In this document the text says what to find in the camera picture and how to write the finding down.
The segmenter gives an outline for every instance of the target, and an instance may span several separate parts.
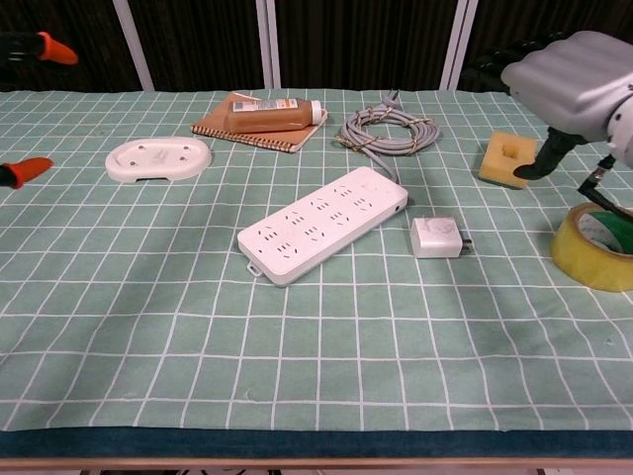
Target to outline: table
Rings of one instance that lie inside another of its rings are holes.
[[[55,162],[0,195],[6,466],[631,457],[633,294],[591,291],[548,252],[603,147],[580,146],[550,177],[507,190],[476,177],[488,138],[542,138],[544,124],[500,94],[403,92],[405,110],[442,128],[436,145],[394,161],[410,206],[279,289],[248,273],[236,233],[369,165],[333,137],[380,92],[243,92],[319,99],[328,123],[296,154],[202,138],[214,162],[198,177],[132,185],[105,173],[110,150],[191,137],[225,93],[0,97],[2,161]],[[616,166],[604,180],[622,206],[632,177]],[[413,259],[408,224],[441,214],[475,252]]]

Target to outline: coiled cable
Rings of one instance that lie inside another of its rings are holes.
[[[439,136],[439,127],[430,119],[416,118],[398,108],[396,99],[399,92],[390,92],[383,97],[381,104],[369,107],[349,116],[335,137],[340,143],[354,151],[362,151],[380,165],[393,181],[399,183],[398,174],[380,156],[411,155],[435,143]],[[370,136],[363,131],[369,124],[396,124],[410,129],[410,139],[388,139]]]

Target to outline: sponge hole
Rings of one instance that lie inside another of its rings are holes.
[[[517,158],[518,146],[512,143],[504,143],[501,147],[501,152],[503,153],[503,156],[507,156],[508,158]]]

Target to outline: yellow sponge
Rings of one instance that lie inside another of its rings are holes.
[[[527,180],[514,176],[513,171],[520,165],[533,163],[535,153],[535,139],[494,132],[479,170],[479,177],[512,188],[525,188]]]

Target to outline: table mat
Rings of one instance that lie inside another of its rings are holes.
[[[403,92],[442,129],[387,158],[411,205],[280,289],[248,273],[236,233],[370,165],[333,137],[381,93],[244,92],[319,99],[328,124],[295,154],[202,138],[199,176],[127,185],[110,150],[191,137],[225,93],[0,95],[0,162],[55,162],[0,190],[1,429],[631,429],[633,294],[549,257],[602,146],[507,190],[473,172],[492,131],[542,139],[545,124],[501,94]],[[633,171],[603,184],[633,206]],[[475,252],[413,259],[408,225],[429,215],[454,216]]]

